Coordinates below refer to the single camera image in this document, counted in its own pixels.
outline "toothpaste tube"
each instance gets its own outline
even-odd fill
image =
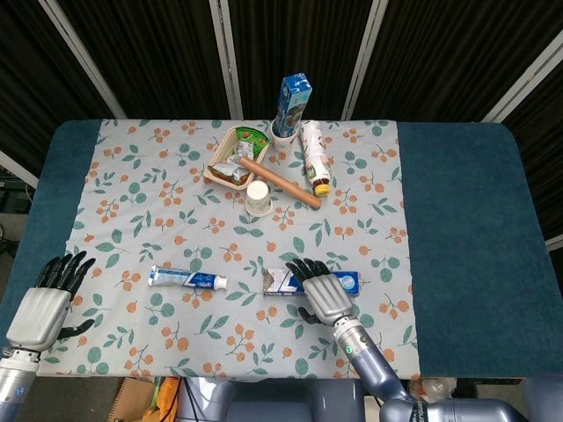
[[[187,270],[152,266],[149,286],[188,286],[198,288],[227,289],[227,277],[222,275],[192,273]]]

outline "paper cup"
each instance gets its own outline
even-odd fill
[[[272,139],[274,139],[275,150],[279,151],[279,152],[289,152],[289,151],[291,151],[291,147],[292,147],[293,141],[296,139],[298,130],[296,129],[294,134],[287,137],[287,138],[280,138],[279,136],[275,135],[274,130],[273,130],[273,126],[274,126],[274,123],[272,122],[272,124],[270,125],[270,134],[272,135]]]
[[[268,215],[274,209],[270,200],[270,190],[261,180],[254,180],[246,188],[246,211],[254,217]]]

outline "toothpaste cap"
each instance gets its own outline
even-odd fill
[[[223,290],[227,289],[227,277],[224,275],[216,275],[215,276],[215,283],[214,283],[215,290],[222,288]]]

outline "bottle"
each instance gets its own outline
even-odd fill
[[[332,176],[325,153],[323,133],[317,121],[309,120],[302,123],[301,143],[307,179],[313,185],[313,192],[317,196],[326,196],[331,192]]]

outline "blue toothpaste box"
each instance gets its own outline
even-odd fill
[[[296,132],[312,91],[304,73],[283,78],[278,98],[278,113],[272,123],[274,135],[288,138]]]
[[[340,284],[350,296],[360,294],[360,281],[356,271],[334,271]],[[303,286],[288,269],[266,270],[264,272],[264,295],[268,296],[305,296]]]

